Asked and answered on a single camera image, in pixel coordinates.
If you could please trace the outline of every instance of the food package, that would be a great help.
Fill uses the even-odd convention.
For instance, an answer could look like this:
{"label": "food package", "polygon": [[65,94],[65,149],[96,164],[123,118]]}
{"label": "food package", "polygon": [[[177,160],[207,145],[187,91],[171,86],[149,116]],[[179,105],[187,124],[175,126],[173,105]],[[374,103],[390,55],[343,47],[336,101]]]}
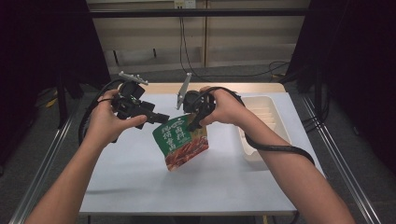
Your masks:
{"label": "food package", "polygon": [[193,114],[187,114],[170,119],[152,133],[165,156],[169,171],[176,170],[177,167],[209,148],[206,127],[196,129],[194,132],[187,131],[187,126],[193,118]]}

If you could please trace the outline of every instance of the hand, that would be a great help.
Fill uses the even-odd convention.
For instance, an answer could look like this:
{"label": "hand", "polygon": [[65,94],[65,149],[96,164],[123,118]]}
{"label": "hand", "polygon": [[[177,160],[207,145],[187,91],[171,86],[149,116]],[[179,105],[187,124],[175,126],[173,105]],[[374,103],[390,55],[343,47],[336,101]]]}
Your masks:
{"label": "hand", "polygon": [[98,101],[102,101],[91,113],[90,126],[84,141],[90,139],[99,147],[105,147],[114,141],[126,129],[138,126],[146,122],[145,115],[136,116],[130,119],[119,119],[114,115],[111,100],[119,91],[107,91]]}
{"label": "hand", "polygon": [[[203,87],[200,91],[206,91],[209,88]],[[214,90],[210,94],[215,97],[216,108],[210,115],[200,121],[200,125],[204,126],[218,121],[240,126],[243,121],[243,114],[248,113],[248,110],[227,91]]]}

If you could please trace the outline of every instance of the table surface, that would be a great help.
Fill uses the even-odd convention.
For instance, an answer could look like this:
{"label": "table surface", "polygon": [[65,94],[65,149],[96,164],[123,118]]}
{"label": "table surface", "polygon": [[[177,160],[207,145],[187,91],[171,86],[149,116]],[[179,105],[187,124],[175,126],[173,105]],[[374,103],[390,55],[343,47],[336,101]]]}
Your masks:
{"label": "table surface", "polygon": [[[207,83],[191,83],[199,90]],[[142,100],[155,112],[171,118],[181,83],[152,83]],[[238,91],[242,96],[271,97],[293,145],[305,149],[321,171],[315,152],[289,95],[280,84],[210,83]],[[209,149],[169,172],[152,131],[125,131],[117,144],[102,153],[86,191],[81,214],[89,215],[291,215],[296,209],[268,170],[251,166],[243,157],[237,128],[214,123],[207,127]]]}

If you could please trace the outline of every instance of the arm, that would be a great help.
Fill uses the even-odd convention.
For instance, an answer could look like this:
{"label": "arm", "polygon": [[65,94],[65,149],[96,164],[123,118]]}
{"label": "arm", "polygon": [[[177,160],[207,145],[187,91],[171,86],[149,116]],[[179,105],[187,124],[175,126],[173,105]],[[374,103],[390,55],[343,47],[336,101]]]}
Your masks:
{"label": "arm", "polygon": [[[231,94],[223,90],[211,93],[217,106],[212,114],[201,120],[201,125],[214,121],[231,123],[239,126],[256,143],[289,145]],[[259,150],[259,153],[278,185],[308,223],[354,223],[345,203],[307,158],[288,152]]]}
{"label": "arm", "polygon": [[[118,91],[107,91],[99,100],[112,98]],[[93,168],[105,146],[122,131],[146,121],[146,116],[118,119],[110,101],[103,101],[93,111],[84,141],[58,179],[39,201],[25,223],[74,223],[91,179]]]}

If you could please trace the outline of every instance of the electrical outlet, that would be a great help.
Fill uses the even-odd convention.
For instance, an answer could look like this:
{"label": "electrical outlet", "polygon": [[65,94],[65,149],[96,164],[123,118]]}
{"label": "electrical outlet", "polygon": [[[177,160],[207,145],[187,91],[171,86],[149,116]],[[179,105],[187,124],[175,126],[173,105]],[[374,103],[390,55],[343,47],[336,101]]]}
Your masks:
{"label": "electrical outlet", "polygon": [[174,0],[175,8],[185,8],[184,0]]}
{"label": "electrical outlet", "polygon": [[195,0],[185,0],[184,8],[197,8]]}

